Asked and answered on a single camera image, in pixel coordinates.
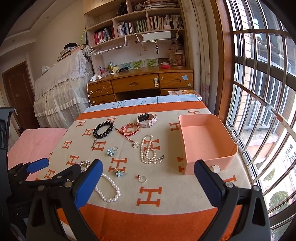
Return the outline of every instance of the blue gripper pad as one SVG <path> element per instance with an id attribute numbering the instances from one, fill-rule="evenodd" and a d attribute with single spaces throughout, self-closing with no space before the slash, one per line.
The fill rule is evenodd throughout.
<path id="1" fill-rule="evenodd" d="M 27 173 L 34 173 L 36 171 L 39 171 L 47 167 L 48 165 L 49 165 L 49 160 L 47 158 L 42 158 L 40 160 L 30 163 L 26 168 L 26 170 L 27 170 Z"/>
<path id="2" fill-rule="evenodd" d="M 103 163 L 100 160 L 95 159 L 86 171 L 86 177 L 83 179 L 83 182 L 79 184 L 77 190 L 74 192 L 74 203 L 77 209 L 85 206 L 96 184 L 100 180 L 102 173 Z"/>
<path id="3" fill-rule="evenodd" d="M 203 160 L 194 164 L 194 174 L 212 206 L 222 207 L 222 198 L 225 194 L 224 182 L 217 173 L 211 172 Z"/>

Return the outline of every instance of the pink storage box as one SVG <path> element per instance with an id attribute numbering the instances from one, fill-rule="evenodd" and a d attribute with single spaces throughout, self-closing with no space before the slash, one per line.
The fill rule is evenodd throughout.
<path id="1" fill-rule="evenodd" d="M 185 175 L 194 174 L 194 163 L 202 159 L 208 167 L 226 169 L 238 151 L 220 119 L 213 114 L 180 115 L 181 145 Z"/>

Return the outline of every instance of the pink bedspread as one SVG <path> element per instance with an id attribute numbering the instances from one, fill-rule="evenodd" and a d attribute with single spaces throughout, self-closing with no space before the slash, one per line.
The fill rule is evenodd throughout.
<path id="1" fill-rule="evenodd" d="M 52 152 L 67 129 L 39 128 L 25 130 L 7 153 L 8 169 L 19 163 L 34 162 Z M 38 172 L 30 174 L 27 181 L 34 181 Z"/>

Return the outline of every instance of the floral curtain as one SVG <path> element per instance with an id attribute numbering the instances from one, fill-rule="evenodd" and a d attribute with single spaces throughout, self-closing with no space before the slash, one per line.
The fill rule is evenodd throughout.
<path id="1" fill-rule="evenodd" d="M 207 22 L 202 0 L 181 0 L 189 48 L 189 66 L 194 70 L 194 87 L 208 104 L 210 89 L 210 53 Z"/>

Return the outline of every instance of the black bead bracelet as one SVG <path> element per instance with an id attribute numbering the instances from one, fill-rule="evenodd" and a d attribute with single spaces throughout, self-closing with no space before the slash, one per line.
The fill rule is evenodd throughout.
<path id="1" fill-rule="evenodd" d="M 101 129 L 103 126 L 109 126 L 109 128 L 103 132 L 103 134 L 98 134 L 98 130 Z M 96 139 L 102 139 L 103 137 L 106 137 L 113 129 L 114 125 L 111 121 L 105 121 L 102 122 L 102 124 L 99 124 L 93 132 L 94 138 Z"/>

